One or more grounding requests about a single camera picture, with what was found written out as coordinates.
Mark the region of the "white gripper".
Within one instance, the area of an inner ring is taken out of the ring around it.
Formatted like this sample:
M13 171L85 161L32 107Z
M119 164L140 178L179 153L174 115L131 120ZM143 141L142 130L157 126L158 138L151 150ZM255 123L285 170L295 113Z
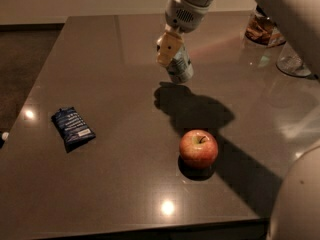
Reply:
M194 31L208 12L208 0L168 0L165 17L171 28L182 33ZM156 61L167 67L183 44L182 37L175 32L165 31L157 41Z

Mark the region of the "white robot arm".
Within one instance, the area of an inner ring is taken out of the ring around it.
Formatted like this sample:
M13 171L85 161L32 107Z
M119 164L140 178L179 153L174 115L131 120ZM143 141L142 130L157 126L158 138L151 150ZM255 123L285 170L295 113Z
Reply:
M157 62L168 68L183 46L181 35L194 31L213 0L168 0ZM255 0L314 74L320 68L320 0ZM282 182L266 240L320 239L320 143L295 160Z

